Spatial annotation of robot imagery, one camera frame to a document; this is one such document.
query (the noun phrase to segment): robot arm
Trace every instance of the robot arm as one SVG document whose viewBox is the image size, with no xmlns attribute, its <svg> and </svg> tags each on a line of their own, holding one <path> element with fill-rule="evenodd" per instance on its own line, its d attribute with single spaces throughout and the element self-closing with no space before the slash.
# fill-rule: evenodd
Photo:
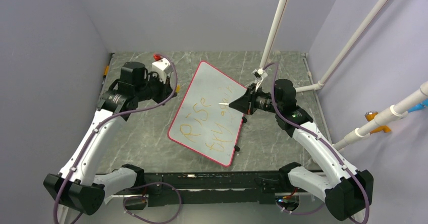
<svg viewBox="0 0 428 224">
<path fill-rule="evenodd" d="M 115 80 L 101 96 L 92 123 L 76 152 L 57 175 L 46 176 L 43 185 L 54 199 L 60 194 L 60 204 L 91 215 L 99 209 L 105 197 L 145 184 L 144 170 L 130 164 L 107 175 L 96 175 L 102 157 L 129 114 L 112 118 L 100 129 L 97 126 L 112 115 L 137 109 L 141 101 L 153 99 L 157 103 L 163 102 L 173 92 L 168 76 L 170 71 L 170 62 L 160 58 L 152 64 L 151 72 L 139 62 L 123 65 L 120 79 Z M 96 134 L 82 152 L 94 132 Z M 65 188 L 60 191 L 65 180 Z"/>
<path fill-rule="evenodd" d="M 314 137 L 307 131 L 287 124 L 276 115 L 281 129 L 309 152 L 326 175 L 321 177 L 293 162 L 279 170 L 281 184 L 284 187 L 298 187 L 313 194 L 326 203 L 330 213 L 338 220 L 345 220 L 364 209 L 362 193 L 345 169 L 350 170 L 351 174 L 361 182 L 370 203 L 373 189 L 372 175 L 367 170 L 360 172 L 333 148 L 344 165 L 339 163 L 336 156 L 321 142 L 321 140 L 325 142 L 328 140 L 322 135 L 313 119 L 296 105 L 296 90 L 291 81 L 286 79 L 275 81 L 274 94 L 278 109 L 287 120 L 317 134 L 317 137 Z M 271 94 L 262 92 L 261 87 L 256 83 L 251 84 L 243 96 L 229 103 L 229 107 L 247 115 L 252 115 L 257 109 L 275 113 Z"/>
</svg>

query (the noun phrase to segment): orange clamp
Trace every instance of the orange clamp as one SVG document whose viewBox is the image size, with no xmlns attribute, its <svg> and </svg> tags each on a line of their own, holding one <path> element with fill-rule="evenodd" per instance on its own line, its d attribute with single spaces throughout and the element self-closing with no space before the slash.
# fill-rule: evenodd
<svg viewBox="0 0 428 224">
<path fill-rule="evenodd" d="M 364 116 L 367 119 L 367 121 L 369 122 L 369 121 L 373 120 L 377 114 L 378 114 L 377 111 L 369 111 Z M 387 127 L 387 126 L 380 126 L 376 129 L 374 129 L 373 131 L 371 131 L 370 134 L 380 132 L 380 131 L 383 131 L 386 133 L 386 132 L 390 132 L 391 129 L 389 129 L 389 127 Z"/>
</svg>

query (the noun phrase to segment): whiteboard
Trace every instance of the whiteboard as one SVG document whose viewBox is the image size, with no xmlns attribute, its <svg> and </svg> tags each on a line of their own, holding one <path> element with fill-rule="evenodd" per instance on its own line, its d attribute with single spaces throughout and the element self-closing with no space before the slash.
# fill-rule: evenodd
<svg viewBox="0 0 428 224">
<path fill-rule="evenodd" d="M 168 130 L 168 138 L 223 166 L 232 164 L 243 114 L 219 105 L 245 93 L 244 86 L 201 61 Z"/>
</svg>

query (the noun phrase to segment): black metal base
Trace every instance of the black metal base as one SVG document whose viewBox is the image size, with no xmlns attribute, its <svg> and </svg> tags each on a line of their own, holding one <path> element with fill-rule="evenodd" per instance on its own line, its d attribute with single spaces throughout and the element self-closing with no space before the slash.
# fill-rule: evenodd
<svg viewBox="0 0 428 224">
<path fill-rule="evenodd" d="M 357 171 L 355 175 L 363 186 L 371 205 L 373 195 L 373 176 L 369 171 Z M 337 220 L 346 220 L 365 208 L 365 202 L 356 182 L 352 178 L 342 180 L 331 190 L 326 190 L 326 207 Z"/>
<path fill-rule="evenodd" d="M 59 175 L 48 174 L 43 181 L 44 187 L 55 200 L 64 179 Z M 60 204 L 83 212 L 86 215 L 94 214 L 104 200 L 103 185 L 83 186 L 68 181 L 60 198 Z"/>
<path fill-rule="evenodd" d="M 145 173 L 144 177 L 147 183 L 162 180 L 180 190 L 183 204 L 243 202 L 275 204 L 275 193 L 292 192 L 294 189 L 292 186 L 282 186 L 278 171 Z M 118 194 L 141 194 L 141 192 L 141 190 L 125 190 Z M 148 188 L 147 194 L 149 195 L 148 206 L 177 204 L 177 194 L 169 187 Z"/>
</svg>

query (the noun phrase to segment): red cap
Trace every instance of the red cap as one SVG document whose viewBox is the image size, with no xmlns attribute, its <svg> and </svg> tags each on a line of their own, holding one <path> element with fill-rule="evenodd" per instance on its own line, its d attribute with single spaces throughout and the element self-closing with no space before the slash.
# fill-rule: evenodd
<svg viewBox="0 0 428 224">
<path fill-rule="evenodd" d="M 159 60 L 162 59 L 161 56 L 157 55 L 157 54 L 153 54 L 153 58 L 154 58 L 155 61 L 159 61 Z"/>
</svg>

